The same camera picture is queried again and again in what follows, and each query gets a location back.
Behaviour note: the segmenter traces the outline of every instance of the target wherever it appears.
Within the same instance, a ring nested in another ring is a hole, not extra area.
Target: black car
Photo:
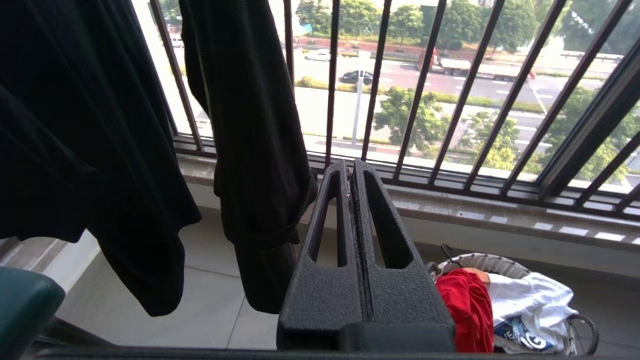
[[[358,83],[358,71],[345,72],[344,75],[340,78],[340,81],[347,84],[355,84]],[[363,82],[365,85],[371,85],[373,82],[373,74],[368,71],[364,72]]]

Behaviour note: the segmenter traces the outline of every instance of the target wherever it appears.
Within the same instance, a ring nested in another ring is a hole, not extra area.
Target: black clothing
[[[189,87],[214,129],[225,236],[249,303],[277,313],[317,186],[271,10],[266,0],[180,0],[180,9]]]
[[[177,233],[200,214],[131,3],[8,1],[0,13],[0,238],[77,241],[87,228],[145,310],[171,313]]]

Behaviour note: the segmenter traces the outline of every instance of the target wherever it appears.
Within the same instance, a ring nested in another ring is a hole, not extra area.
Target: printed logo on bag
[[[534,351],[542,352],[555,346],[555,344],[532,334],[524,323],[522,323],[522,317],[520,315],[504,320],[493,328],[493,333]]]

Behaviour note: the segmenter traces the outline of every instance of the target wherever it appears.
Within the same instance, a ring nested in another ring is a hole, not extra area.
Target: window bar
[[[638,199],[640,197],[640,184],[636,185],[636,187],[631,190],[620,202],[615,206],[616,212],[621,213],[624,211],[627,206],[631,205],[631,202]]]
[[[471,188],[471,185],[473,185],[474,180],[476,179],[476,176],[480,171],[480,167],[482,167],[482,164],[484,163],[486,156],[489,154],[489,151],[493,146],[493,142],[495,141],[495,138],[498,136],[498,132],[502,128],[502,124],[507,119],[507,116],[509,115],[509,111],[511,111],[511,107],[513,106],[513,103],[518,98],[520,89],[522,89],[522,86],[524,85],[525,81],[527,81],[529,72],[531,71],[533,64],[536,62],[536,59],[540,54],[540,50],[545,45],[545,42],[547,41],[547,37],[549,36],[549,34],[551,33],[551,30],[556,24],[556,20],[560,16],[560,13],[562,12],[562,9],[565,3],[566,3],[566,0],[555,0],[553,5],[551,6],[551,11],[549,11],[549,14],[547,14],[547,20],[545,21],[544,26],[540,29],[540,32],[536,37],[535,43],[531,47],[531,50],[529,51],[527,58],[522,64],[522,68],[520,69],[520,74],[518,75],[518,79],[516,79],[516,81],[513,83],[513,86],[511,87],[511,91],[509,92],[509,95],[507,96],[507,99],[504,102],[504,105],[502,106],[500,113],[498,114],[498,118],[495,120],[493,128],[491,129],[489,138],[487,138],[486,142],[484,143],[484,147],[482,148],[482,151],[478,155],[476,164],[474,165],[473,170],[469,174],[467,183],[465,183],[466,190],[469,190]]]
[[[582,206],[584,203],[604,184],[604,182],[613,174],[614,171],[622,165],[627,158],[640,146],[640,133],[636,134],[623,148],[620,150],[613,160],[601,171],[598,177],[591,182],[588,188],[584,190],[582,195],[575,201],[576,206]]]
[[[362,161],[367,159],[369,150],[369,138],[371,137],[371,126],[373,125],[373,111],[376,108],[376,96],[378,94],[378,84],[380,83],[380,72],[382,69],[382,57],[387,41],[387,30],[389,28],[389,16],[391,14],[391,0],[385,0],[382,9],[382,19],[380,20],[380,35],[378,36],[378,49],[376,51],[376,64],[373,67],[373,82],[371,83],[371,94],[369,98],[369,111],[367,112],[367,123],[364,129],[364,141],[362,142]]]
[[[495,29],[495,25],[498,22],[498,17],[500,16],[500,12],[502,11],[504,1],[505,0],[497,0],[493,5],[491,17],[486,23],[486,27],[482,35],[482,40],[480,40],[480,44],[478,44],[476,57],[474,58],[474,62],[471,65],[471,68],[469,69],[467,80],[465,80],[465,86],[462,88],[462,92],[460,92],[458,103],[455,110],[453,111],[453,115],[451,116],[451,123],[449,123],[447,135],[442,142],[440,152],[438,153],[438,157],[436,158],[436,163],[433,165],[433,170],[431,171],[431,175],[429,176],[429,184],[433,185],[436,181],[436,178],[438,177],[438,172],[440,171],[440,167],[442,166],[444,157],[447,154],[449,145],[451,144],[451,139],[453,139],[453,134],[456,132],[456,127],[458,126],[458,122],[460,121],[460,117],[462,116],[462,110],[465,108],[465,103],[467,102],[467,98],[469,97],[471,88],[473,87],[474,81],[476,80],[478,69],[480,68],[480,64],[482,63],[482,60],[484,58],[484,53],[486,52],[486,48],[489,45],[489,41],[491,40],[493,29]]]
[[[593,60],[596,58],[596,55],[609,38],[609,35],[616,28],[616,25],[622,18],[622,15],[624,15],[631,1],[632,0],[619,0],[613,10],[611,10],[609,17],[607,18],[607,20],[605,20],[598,34],[596,34],[595,40],[591,43],[587,51],[584,52],[584,56],[582,57],[580,63],[573,71],[573,74],[571,74],[571,76],[569,77],[569,80],[566,82],[564,89],[562,89],[562,91],[558,95],[556,101],[551,106],[551,109],[549,109],[549,113],[538,127],[538,130],[536,130],[535,135],[527,145],[525,151],[522,153],[520,159],[518,160],[518,163],[516,163],[516,166],[513,168],[513,171],[507,178],[507,181],[504,183],[504,186],[500,191],[501,194],[507,194],[509,192],[509,189],[511,189],[511,186],[513,186],[513,183],[515,183],[516,179],[518,179],[518,176],[526,166],[529,158],[531,158],[533,153],[538,148],[538,145],[547,134],[549,127],[551,126],[551,124],[553,124],[556,117],[563,109],[564,104],[569,99],[569,96],[571,96],[571,94],[573,93],[573,90],[580,83],[583,75],[591,66],[591,62],[593,62]]]
[[[284,47],[287,53],[287,68],[291,85],[295,85],[296,80],[293,77],[293,25],[291,22],[291,0],[284,0]]]
[[[424,82],[427,80],[427,73],[431,66],[431,59],[433,57],[433,49],[436,46],[436,40],[438,40],[438,33],[440,32],[440,25],[442,23],[442,17],[444,16],[444,10],[447,6],[447,0],[438,0],[438,8],[436,14],[433,17],[433,25],[431,27],[431,34],[429,34],[429,42],[427,43],[427,51],[424,53],[424,59],[422,61],[422,70],[420,76],[418,76],[418,83],[415,86],[415,94],[413,95],[413,104],[409,112],[409,119],[406,123],[406,129],[404,130],[404,138],[402,146],[400,147],[400,155],[398,157],[398,164],[396,165],[396,171],[394,172],[394,179],[400,177],[400,170],[402,170],[402,164],[404,163],[404,155],[406,154],[409,146],[409,138],[411,137],[411,131],[413,130],[413,123],[415,122],[415,116],[418,113],[418,107],[420,106],[420,98],[422,97],[422,91],[424,89]]]
[[[173,52],[171,39],[169,38],[169,32],[166,30],[166,23],[164,22],[160,3],[158,2],[158,0],[149,0],[149,3],[151,4],[151,13],[154,16],[158,31],[160,32],[160,38],[162,39],[166,57],[169,59],[169,66],[171,67],[173,78],[175,79],[175,85],[178,87],[178,93],[180,94],[182,106],[184,107],[184,111],[187,115],[187,121],[189,122],[189,127],[191,128],[191,134],[196,145],[196,150],[201,151],[202,139],[200,139],[200,133],[198,132],[196,119],[193,116],[193,110],[191,109],[191,104],[189,103],[187,90],[185,89],[184,82],[182,81],[182,72],[180,71],[180,67],[178,66],[178,61],[175,59],[175,53]]]
[[[640,99],[640,39],[616,66],[538,176],[538,197],[561,193]]]
[[[333,0],[331,12],[331,46],[329,62],[329,98],[326,110],[326,151],[324,167],[331,164],[331,140],[333,136],[333,103],[335,101],[335,71],[338,57],[338,24],[340,21],[340,0]]]

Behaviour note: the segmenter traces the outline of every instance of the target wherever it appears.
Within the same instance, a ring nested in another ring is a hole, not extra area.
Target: white car
[[[181,37],[171,37],[171,45],[173,47],[180,47],[181,49],[184,48],[184,42],[182,42]]]
[[[313,50],[309,51],[305,55],[305,59],[309,60],[318,60],[318,61],[329,61],[331,60],[331,53],[329,50]]]

